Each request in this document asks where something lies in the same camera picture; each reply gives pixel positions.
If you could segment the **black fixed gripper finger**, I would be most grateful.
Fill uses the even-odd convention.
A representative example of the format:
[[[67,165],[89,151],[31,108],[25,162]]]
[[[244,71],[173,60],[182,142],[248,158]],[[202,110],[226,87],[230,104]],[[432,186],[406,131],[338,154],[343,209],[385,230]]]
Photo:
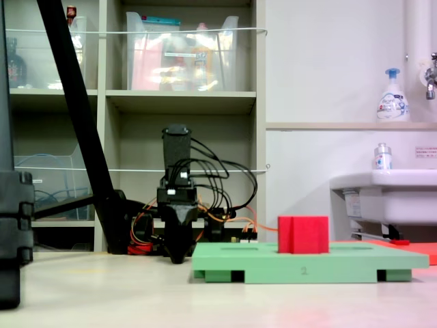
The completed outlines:
[[[164,248],[174,264],[182,264],[195,244],[192,222],[197,215],[197,206],[192,204],[167,204],[160,208],[165,222]]]

